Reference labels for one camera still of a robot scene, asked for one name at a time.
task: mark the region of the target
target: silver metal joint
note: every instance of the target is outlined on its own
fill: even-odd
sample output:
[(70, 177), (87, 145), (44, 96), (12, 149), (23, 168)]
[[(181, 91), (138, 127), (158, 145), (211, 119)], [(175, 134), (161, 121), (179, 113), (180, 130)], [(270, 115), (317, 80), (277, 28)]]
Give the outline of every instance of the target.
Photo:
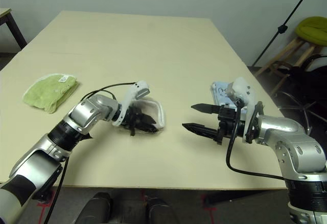
[(326, 157), (322, 147), (306, 135), (303, 127), (287, 118), (259, 116), (257, 142), (275, 152), (282, 175), (294, 181), (327, 181)]
[(110, 121), (118, 107), (117, 100), (93, 95), (78, 103), (63, 120), (79, 133), (86, 135), (99, 120)]

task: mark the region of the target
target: person's foot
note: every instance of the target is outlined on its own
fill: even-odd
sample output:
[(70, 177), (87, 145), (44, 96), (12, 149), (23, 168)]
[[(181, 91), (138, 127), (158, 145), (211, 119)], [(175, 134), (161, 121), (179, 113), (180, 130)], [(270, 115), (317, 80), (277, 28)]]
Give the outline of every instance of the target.
[(75, 224), (107, 223), (111, 216), (112, 203), (108, 193), (98, 192), (84, 206)]

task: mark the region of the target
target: red tape mark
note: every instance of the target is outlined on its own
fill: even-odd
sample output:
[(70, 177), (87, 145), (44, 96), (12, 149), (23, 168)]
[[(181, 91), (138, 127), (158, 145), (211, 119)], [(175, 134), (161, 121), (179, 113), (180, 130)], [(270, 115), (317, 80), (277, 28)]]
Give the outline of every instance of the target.
[(52, 202), (53, 202), (53, 198), (55, 197), (55, 192), (52, 190), (51, 191), (51, 199), (48, 201), (48, 202), (45, 202), (45, 203), (40, 203), (38, 202), (36, 206), (38, 207), (42, 207), (42, 210), (41, 210), (41, 214), (40, 214), (40, 217), (39, 217), (39, 222), (38, 224), (41, 224), (42, 223), (42, 219), (43, 219), (43, 215), (45, 213), (45, 209), (47, 207), (50, 207)]
[(201, 195), (202, 208), (204, 210), (206, 210), (206, 211), (209, 211), (211, 224), (215, 224), (215, 219), (214, 219), (213, 212), (216, 211), (217, 208), (216, 207), (206, 207), (205, 204), (204, 204), (205, 197), (206, 197), (206, 195)]
[(146, 202), (148, 200), (148, 197), (145, 195), (145, 190), (141, 189), (141, 200), (143, 202)]

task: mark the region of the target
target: chair leg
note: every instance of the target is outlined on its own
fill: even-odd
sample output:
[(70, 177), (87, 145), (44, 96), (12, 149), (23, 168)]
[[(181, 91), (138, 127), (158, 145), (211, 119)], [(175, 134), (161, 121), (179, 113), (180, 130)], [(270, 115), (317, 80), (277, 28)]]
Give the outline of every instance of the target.
[(284, 91), (279, 91), (277, 94), (283, 94), (286, 95), (287, 97), (289, 97), (292, 101), (294, 101), (297, 105), (302, 106), (301, 102), (298, 101), (298, 99), (296, 99), (293, 95), (286, 93)]
[(285, 77), (283, 77), (279, 83), (273, 88), (273, 90), (270, 92), (270, 96), (273, 96), (277, 91), (278, 89), (280, 89), (280, 87), (284, 84), (284, 82), (286, 81), (288, 75), (285, 75)]
[(309, 103), (309, 104), (306, 104), (306, 105), (304, 106), (304, 109), (309, 109), (311, 106), (313, 106), (313, 105), (315, 105), (315, 104), (317, 104), (316, 101), (314, 101), (314, 102), (312, 102), (312, 103)]
[(266, 69), (270, 67), (271, 64), (273, 64), (275, 61), (279, 60), (282, 58), (284, 54), (286, 54), (288, 51), (290, 51), (292, 48), (294, 48), (299, 42), (301, 42), (299, 37), (293, 39), (283, 50), (281, 50), (275, 57), (273, 57), (267, 64), (265, 64), (262, 68), (260, 68), (254, 76), (257, 77), (260, 75), (262, 72), (264, 72)]
[(316, 46), (311, 45), (303, 54), (302, 56), (298, 59), (298, 61), (295, 63), (294, 66), (301, 66), (303, 62), (313, 53), (315, 50)]
[(305, 120), (306, 120), (306, 124), (307, 124), (306, 134), (309, 136), (310, 133), (311, 133), (311, 126), (309, 124), (309, 117), (308, 117), (308, 114), (307, 114), (307, 110), (304, 109), (303, 113), (305, 115)]
[[(283, 59), (283, 62), (287, 62), (291, 59), (291, 57), (299, 50), (299, 48), (302, 47), (302, 45), (305, 44), (304, 41), (299, 41), (295, 46), (294, 49)], [(274, 70), (278, 69), (278, 66), (275, 68), (274, 66), (272, 66), (273, 64), (271, 64), (271, 68), (273, 68)], [(271, 76), (274, 73), (274, 71), (272, 70), (271, 72), (269, 72), (269, 76)]]
[(280, 105), (277, 108), (278, 108), (278, 110), (283, 110), (283, 109), (287, 109), (287, 110), (303, 110), (302, 106), (294, 106), (294, 105)]
[(313, 111), (308, 110), (308, 112), (309, 112), (311, 115), (314, 115), (315, 117), (317, 117), (317, 118), (323, 120), (325, 123), (327, 123), (327, 119), (325, 119), (325, 118), (319, 116), (318, 114), (314, 113)]

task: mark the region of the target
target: black tripod stand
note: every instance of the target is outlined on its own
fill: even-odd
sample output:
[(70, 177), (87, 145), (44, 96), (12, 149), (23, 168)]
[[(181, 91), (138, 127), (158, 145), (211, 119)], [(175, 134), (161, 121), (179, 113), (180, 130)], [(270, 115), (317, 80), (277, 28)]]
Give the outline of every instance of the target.
[(295, 8), (293, 9), (293, 11), (290, 13), (290, 15), (287, 17), (287, 19), (285, 20), (285, 22), (278, 27), (277, 32), (275, 33), (275, 35), (272, 37), (272, 39), (270, 40), (270, 42), (267, 44), (267, 46), (263, 49), (263, 51), (261, 52), (261, 54), (258, 56), (258, 58), (255, 60), (255, 62), (252, 64), (252, 67), (255, 66), (255, 64), (260, 60), (260, 58), (264, 55), (264, 53), (266, 52), (266, 50), (269, 48), (269, 46), (275, 41), (276, 37), (279, 34), (283, 34), (284, 32), (286, 32), (287, 30), (287, 22), (290, 20), (290, 18), (292, 17), (292, 15), (294, 14), (294, 12), (296, 11), (296, 9), (300, 6), (300, 4), (302, 3), (303, 0), (300, 0), (297, 5), (295, 6)]

